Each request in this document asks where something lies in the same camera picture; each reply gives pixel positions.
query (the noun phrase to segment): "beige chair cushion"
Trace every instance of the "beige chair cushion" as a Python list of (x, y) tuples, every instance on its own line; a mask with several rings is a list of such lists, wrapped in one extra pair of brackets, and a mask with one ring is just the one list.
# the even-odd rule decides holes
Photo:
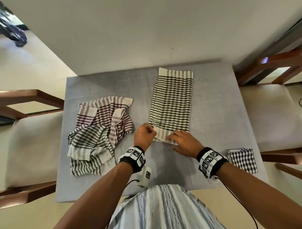
[(5, 186), (55, 181), (63, 112), (15, 121), (8, 148)]
[(260, 152), (302, 147), (302, 120), (284, 85), (240, 87)]

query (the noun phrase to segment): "tiled floor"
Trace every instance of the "tiled floor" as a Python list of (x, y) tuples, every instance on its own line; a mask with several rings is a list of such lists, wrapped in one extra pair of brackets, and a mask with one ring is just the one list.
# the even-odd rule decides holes
[[(26, 34), (29, 42), (24, 48), (15, 47), (12, 41), (0, 35), (0, 90), (40, 89), (64, 98), (66, 78), (75, 74), (34, 34), (30, 31)], [(288, 89), (297, 105), (297, 111), (302, 114), (302, 108), (297, 104), (302, 98), (301, 86)], [(12, 107), (24, 113), (51, 109), (39, 103), (18, 104)], [(0, 190), (4, 189), (10, 128), (0, 127)], [(265, 163), (265, 167), (271, 185), (302, 205), (302, 181), (278, 171), (273, 163)], [(194, 190), (192, 193), (208, 205), (227, 228), (255, 228), (250, 215), (224, 187)], [(2, 209), (1, 228), (53, 228), (71, 205), (72, 203), (54, 203), (54, 194), (51, 194), (26, 205)]]

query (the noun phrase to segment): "checkered cloth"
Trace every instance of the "checkered cloth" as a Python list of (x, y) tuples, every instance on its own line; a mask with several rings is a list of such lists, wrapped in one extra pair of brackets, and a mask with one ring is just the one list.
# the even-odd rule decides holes
[(253, 149), (230, 150), (233, 165), (248, 173), (257, 173), (257, 165), (254, 159)]
[(149, 116), (157, 135), (154, 141), (177, 145), (166, 137), (174, 130), (189, 131), (193, 72), (159, 68)]
[(104, 175), (115, 165), (114, 148), (126, 134), (133, 133), (133, 122), (126, 113), (131, 98), (110, 96), (79, 104), (76, 129), (68, 136), (70, 172)]

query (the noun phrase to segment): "black and white checkered cloth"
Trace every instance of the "black and white checkered cloth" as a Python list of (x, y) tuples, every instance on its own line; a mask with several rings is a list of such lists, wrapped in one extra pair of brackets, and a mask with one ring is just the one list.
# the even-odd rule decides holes
[(189, 131), (192, 88), (193, 72), (159, 68), (149, 115), (154, 141), (176, 145), (166, 137), (174, 130)]
[(248, 173), (257, 173), (257, 165), (254, 159), (253, 149), (231, 150), (229, 155), (233, 165), (243, 169)]

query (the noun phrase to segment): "gray table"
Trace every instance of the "gray table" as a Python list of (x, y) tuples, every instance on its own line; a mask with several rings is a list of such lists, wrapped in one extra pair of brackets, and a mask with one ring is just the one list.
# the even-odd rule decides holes
[[(231, 65), (208, 63), (174, 66), (169, 69), (194, 72), (190, 133), (203, 145), (221, 152), (226, 149), (252, 148), (259, 170), (254, 176), (268, 182)], [(138, 128), (148, 121), (157, 74), (158, 68), (153, 67), (67, 79), (56, 201), (77, 200), (100, 178), (93, 174), (73, 177), (69, 173), (67, 136), (75, 128), (78, 104), (110, 95), (133, 98), (127, 112), (134, 126)], [(127, 135), (115, 148), (115, 158), (132, 146), (133, 134)], [(152, 169), (149, 185), (179, 184), (188, 190), (221, 185), (219, 181), (208, 182), (198, 170), (198, 162), (174, 152), (170, 144), (153, 142), (146, 153), (146, 164)], [(141, 188), (132, 183), (123, 195), (140, 191)]]

